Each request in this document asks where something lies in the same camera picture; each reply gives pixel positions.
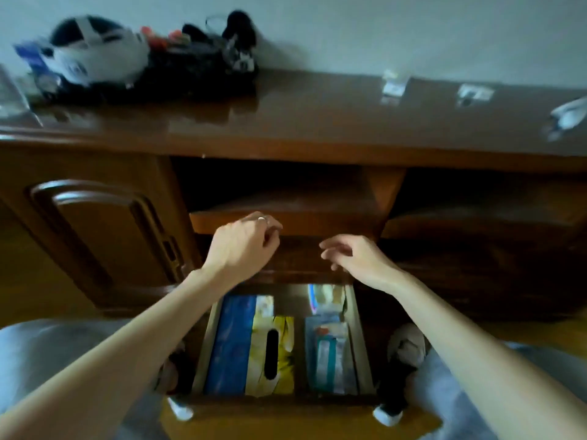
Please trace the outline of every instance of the hand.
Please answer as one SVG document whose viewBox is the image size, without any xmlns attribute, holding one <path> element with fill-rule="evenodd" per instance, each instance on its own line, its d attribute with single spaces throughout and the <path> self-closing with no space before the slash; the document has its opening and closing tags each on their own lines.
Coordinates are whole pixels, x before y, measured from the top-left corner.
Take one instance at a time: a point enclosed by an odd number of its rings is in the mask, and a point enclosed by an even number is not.
<svg viewBox="0 0 587 440">
<path fill-rule="evenodd" d="M 407 276 L 365 236 L 334 236 L 322 241 L 320 248 L 322 258 L 332 262 L 332 270 L 340 266 L 371 288 L 391 293 L 395 278 Z"/>
<path fill-rule="evenodd" d="M 279 247 L 281 229 L 282 224 L 273 216 L 261 212 L 223 225 L 214 233 L 202 270 L 236 286 L 269 262 Z"/>
</svg>

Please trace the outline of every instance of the clear plastic item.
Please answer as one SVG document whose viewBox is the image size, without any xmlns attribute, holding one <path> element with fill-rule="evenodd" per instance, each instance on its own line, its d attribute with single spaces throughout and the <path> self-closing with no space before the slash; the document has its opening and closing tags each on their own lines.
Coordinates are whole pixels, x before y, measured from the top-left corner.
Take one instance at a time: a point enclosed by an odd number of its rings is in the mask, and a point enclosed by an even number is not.
<svg viewBox="0 0 587 440">
<path fill-rule="evenodd" d="M 30 109 L 25 95 L 4 65 L 0 64 L 0 119 L 25 114 Z"/>
</svg>

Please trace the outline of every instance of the wooden dresser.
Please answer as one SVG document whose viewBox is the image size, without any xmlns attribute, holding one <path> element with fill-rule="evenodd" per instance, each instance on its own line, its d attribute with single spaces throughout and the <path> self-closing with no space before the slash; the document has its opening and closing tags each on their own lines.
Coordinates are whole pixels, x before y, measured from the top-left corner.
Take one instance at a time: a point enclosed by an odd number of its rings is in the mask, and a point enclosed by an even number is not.
<svg viewBox="0 0 587 440">
<path fill-rule="evenodd" d="M 412 80 L 398 104 L 381 87 L 266 71 L 257 95 L 231 101 L 41 108 L 0 122 L 0 197 L 111 316 L 171 291 L 218 226 L 255 210 L 284 229 L 252 283 L 350 282 L 318 248 L 347 232 L 472 318 L 584 306 L 587 125 L 555 142 L 544 127 L 585 93 L 495 86 L 465 107 L 458 83 Z M 381 357 L 395 303 L 355 290 Z"/>
</svg>

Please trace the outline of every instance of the forearm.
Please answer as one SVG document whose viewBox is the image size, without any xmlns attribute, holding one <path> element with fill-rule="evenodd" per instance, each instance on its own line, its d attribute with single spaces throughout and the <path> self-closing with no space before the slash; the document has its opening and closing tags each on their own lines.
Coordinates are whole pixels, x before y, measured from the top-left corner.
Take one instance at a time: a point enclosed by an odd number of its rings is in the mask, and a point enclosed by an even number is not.
<svg viewBox="0 0 587 440">
<path fill-rule="evenodd" d="M 587 438 L 587 406 L 480 329 L 420 281 L 390 273 L 389 289 L 501 439 Z"/>
<path fill-rule="evenodd" d="M 0 439 L 103 439 L 232 284 L 198 270 L 0 418 Z"/>
</svg>

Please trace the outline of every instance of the white wall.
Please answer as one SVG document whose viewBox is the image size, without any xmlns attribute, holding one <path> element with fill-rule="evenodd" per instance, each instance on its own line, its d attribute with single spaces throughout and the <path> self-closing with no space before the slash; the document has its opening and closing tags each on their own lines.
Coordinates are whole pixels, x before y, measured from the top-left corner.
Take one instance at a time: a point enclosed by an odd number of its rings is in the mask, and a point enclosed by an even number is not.
<svg viewBox="0 0 587 440">
<path fill-rule="evenodd" d="M 587 87 L 587 0 L 1 0 L 0 61 L 11 44 L 94 13 L 167 33 L 247 11 L 266 67 Z"/>
</svg>

